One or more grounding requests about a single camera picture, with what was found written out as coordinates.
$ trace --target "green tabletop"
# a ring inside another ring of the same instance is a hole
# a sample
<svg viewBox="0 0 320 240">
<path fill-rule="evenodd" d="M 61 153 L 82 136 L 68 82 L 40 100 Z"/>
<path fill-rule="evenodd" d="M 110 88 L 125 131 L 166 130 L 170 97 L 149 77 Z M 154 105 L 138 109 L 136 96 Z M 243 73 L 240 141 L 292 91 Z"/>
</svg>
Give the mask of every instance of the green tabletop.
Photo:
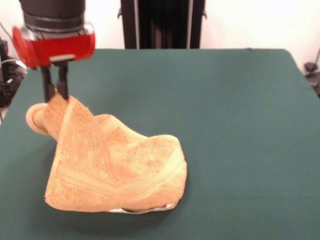
<svg viewBox="0 0 320 240">
<path fill-rule="evenodd" d="M 0 126 L 0 239 L 320 239 L 320 102 L 288 52 L 97 50 L 70 65 L 69 91 L 95 115 L 177 136 L 184 197 L 144 215 L 46 205 L 56 143 L 25 121 L 44 99 L 35 71 Z"/>
</svg>

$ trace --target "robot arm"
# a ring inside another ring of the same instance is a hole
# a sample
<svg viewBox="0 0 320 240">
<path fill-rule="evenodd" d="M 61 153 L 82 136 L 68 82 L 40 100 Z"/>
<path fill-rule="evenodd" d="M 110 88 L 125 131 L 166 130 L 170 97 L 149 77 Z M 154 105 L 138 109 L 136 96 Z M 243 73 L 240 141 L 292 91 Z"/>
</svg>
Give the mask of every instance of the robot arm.
<svg viewBox="0 0 320 240">
<path fill-rule="evenodd" d="M 24 64 L 41 69 L 44 98 L 55 94 L 50 66 L 59 67 L 57 91 L 68 98 L 68 61 L 90 58 L 95 32 L 85 23 L 85 0 L 19 0 L 24 26 L 13 28 L 13 45 Z"/>
</svg>

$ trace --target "towel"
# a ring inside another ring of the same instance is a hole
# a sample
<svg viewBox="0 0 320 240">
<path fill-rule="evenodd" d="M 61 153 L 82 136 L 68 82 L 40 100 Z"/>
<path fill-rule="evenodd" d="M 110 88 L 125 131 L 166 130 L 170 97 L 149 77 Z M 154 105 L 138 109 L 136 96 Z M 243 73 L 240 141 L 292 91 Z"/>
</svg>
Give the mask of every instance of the towel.
<svg viewBox="0 0 320 240">
<path fill-rule="evenodd" d="M 44 196 L 57 210 L 143 214 L 171 210 L 184 194 L 187 163 L 172 135 L 141 135 L 58 93 L 26 122 L 57 142 Z"/>
</svg>

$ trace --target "white wall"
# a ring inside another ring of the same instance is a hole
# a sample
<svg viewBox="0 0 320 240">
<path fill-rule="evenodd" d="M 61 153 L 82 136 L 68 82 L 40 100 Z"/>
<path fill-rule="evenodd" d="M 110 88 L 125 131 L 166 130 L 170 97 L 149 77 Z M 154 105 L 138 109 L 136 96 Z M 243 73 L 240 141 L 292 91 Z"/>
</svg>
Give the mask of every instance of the white wall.
<svg viewBox="0 0 320 240">
<path fill-rule="evenodd" d="M 201 48 L 282 48 L 298 67 L 320 48 L 320 0 L 206 0 Z"/>
<path fill-rule="evenodd" d="M 119 8 L 120 0 L 87 1 L 98 48 L 124 48 Z M 206 12 L 201 48 L 283 48 L 303 69 L 320 47 L 320 0 L 206 0 Z M 18 0 L 0 0 L 0 21 L 9 31 L 23 23 Z"/>
</svg>

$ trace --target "black cylindrical motor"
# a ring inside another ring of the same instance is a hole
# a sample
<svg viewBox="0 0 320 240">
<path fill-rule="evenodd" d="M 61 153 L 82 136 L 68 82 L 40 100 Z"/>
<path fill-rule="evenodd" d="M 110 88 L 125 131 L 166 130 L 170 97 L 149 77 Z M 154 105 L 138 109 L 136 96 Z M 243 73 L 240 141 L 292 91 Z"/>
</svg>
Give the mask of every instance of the black cylindrical motor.
<svg viewBox="0 0 320 240">
<path fill-rule="evenodd" d="M 32 31 L 68 33 L 82 29 L 86 0 L 19 0 Z"/>
</svg>

